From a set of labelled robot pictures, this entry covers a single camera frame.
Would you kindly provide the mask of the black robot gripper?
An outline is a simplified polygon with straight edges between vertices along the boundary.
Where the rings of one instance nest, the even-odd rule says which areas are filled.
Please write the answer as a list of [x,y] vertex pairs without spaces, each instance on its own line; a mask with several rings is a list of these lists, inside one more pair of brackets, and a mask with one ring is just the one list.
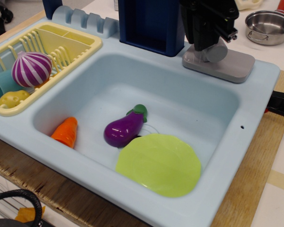
[[181,16],[188,42],[202,51],[218,43],[237,39],[234,22],[239,10],[234,0],[181,0]]

